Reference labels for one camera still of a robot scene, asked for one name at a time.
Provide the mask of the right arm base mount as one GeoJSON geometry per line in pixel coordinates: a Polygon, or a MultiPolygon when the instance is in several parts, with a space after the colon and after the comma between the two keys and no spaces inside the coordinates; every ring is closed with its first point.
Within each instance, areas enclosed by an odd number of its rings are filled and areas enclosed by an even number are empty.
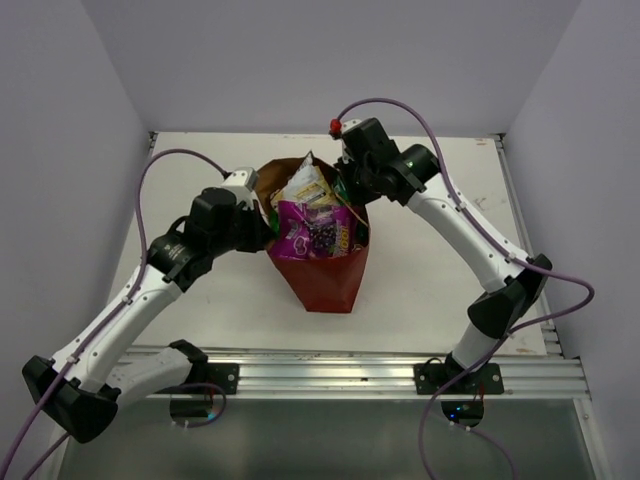
{"type": "Polygon", "coordinates": [[[432,395],[439,390],[445,395],[501,395],[505,392],[502,372],[497,363],[487,363],[461,379],[448,384],[457,373],[452,366],[432,358],[413,365],[414,384],[418,395],[432,395]]]}

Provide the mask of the green white chips bag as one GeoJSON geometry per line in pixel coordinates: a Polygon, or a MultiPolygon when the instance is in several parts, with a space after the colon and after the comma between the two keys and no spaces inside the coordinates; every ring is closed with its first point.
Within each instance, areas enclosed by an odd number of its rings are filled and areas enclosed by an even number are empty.
{"type": "Polygon", "coordinates": [[[274,234],[276,236],[279,236],[279,232],[280,232],[280,221],[279,221],[279,215],[276,211],[272,211],[269,215],[269,225],[271,227],[271,229],[273,230],[274,234]]]}

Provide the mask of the purple candy bag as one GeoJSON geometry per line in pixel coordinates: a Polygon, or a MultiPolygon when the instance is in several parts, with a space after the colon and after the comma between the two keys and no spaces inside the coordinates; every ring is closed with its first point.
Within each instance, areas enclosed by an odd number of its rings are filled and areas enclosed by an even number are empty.
{"type": "Polygon", "coordinates": [[[312,260],[348,255],[358,221],[345,206],[281,201],[278,239],[270,253],[276,258],[312,260]]]}

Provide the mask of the red brown paper bag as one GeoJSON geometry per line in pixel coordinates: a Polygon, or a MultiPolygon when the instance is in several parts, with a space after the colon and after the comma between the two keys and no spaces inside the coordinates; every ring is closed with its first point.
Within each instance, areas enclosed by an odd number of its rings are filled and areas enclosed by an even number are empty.
{"type": "MultiPolygon", "coordinates": [[[[274,159],[259,168],[256,193],[268,224],[270,213],[278,213],[270,204],[271,196],[287,184],[304,157],[274,159]]],[[[314,164],[320,167],[332,188],[336,176],[340,175],[337,169],[317,157],[314,164]]],[[[338,258],[276,258],[270,253],[273,244],[267,249],[267,255],[306,311],[337,314],[352,311],[368,260],[370,235],[368,244],[357,245],[354,241],[351,252],[338,258]]]]}

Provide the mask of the brown yellow chips bag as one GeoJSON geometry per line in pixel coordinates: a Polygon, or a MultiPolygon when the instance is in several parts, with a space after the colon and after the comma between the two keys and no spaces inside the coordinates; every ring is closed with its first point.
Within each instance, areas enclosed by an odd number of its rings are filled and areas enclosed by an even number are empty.
{"type": "Polygon", "coordinates": [[[271,196],[270,204],[278,210],[283,201],[306,205],[309,208],[338,206],[339,201],[327,182],[315,157],[309,151],[287,184],[271,196]]]}

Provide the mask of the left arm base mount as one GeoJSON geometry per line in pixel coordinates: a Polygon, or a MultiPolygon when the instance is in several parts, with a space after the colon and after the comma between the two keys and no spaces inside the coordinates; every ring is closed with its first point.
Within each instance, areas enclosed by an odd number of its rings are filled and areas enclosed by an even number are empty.
{"type": "Polygon", "coordinates": [[[205,383],[219,387],[226,395],[235,395],[240,379],[240,365],[237,363],[208,363],[203,375],[205,383]]]}

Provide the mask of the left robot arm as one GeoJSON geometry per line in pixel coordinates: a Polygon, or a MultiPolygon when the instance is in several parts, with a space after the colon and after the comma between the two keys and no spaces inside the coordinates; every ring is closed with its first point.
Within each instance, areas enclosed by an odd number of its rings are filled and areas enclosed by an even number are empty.
{"type": "Polygon", "coordinates": [[[36,405],[73,439],[88,443],[129,403],[175,386],[201,390],[208,379],[206,356],[183,340],[130,373],[114,368],[145,328],[212,270],[215,259],[231,251],[262,251],[271,237],[252,188],[204,189],[190,212],[151,242],[142,265],[81,334],[52,358],[26,362],[22,375],[36,405]]]}

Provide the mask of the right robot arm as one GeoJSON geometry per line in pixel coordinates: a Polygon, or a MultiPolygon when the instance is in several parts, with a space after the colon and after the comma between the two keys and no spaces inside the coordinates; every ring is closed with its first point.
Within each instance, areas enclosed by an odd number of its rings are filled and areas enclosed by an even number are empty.
{"type": "Polygon", "coordinates": [[[358,203],[381,197],[408,207],[431,225],[471,269],[482,294],[468,307],[470,324],[442,370],[430,376],[457,392],[481,380],[486,353],[539,298],[546,283],[541,269],[552,264],[543,254],[530,256],[502,236],[485,218],[472,225],[472,208],[445,181],[440,162],[425,146],[400,150],[381,123],[370,118],[351,124],[334,119],[329,133],[342,143],[337,161],[348,193],[358,203]]]}

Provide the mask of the dark green snack bag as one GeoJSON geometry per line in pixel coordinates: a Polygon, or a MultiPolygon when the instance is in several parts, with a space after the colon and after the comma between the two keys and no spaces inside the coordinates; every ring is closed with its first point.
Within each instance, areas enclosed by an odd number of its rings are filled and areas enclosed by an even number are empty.
{"type": "Polygon", "coordinates": [[[357,245],[364,246],[369,243],[370,226],[368,214],[364,206],[356,204],[348,193],[346,184],[340,175],[333,181],[334,195],[342,206],[347,208],[356,221],[354,241],[357,245]]]}

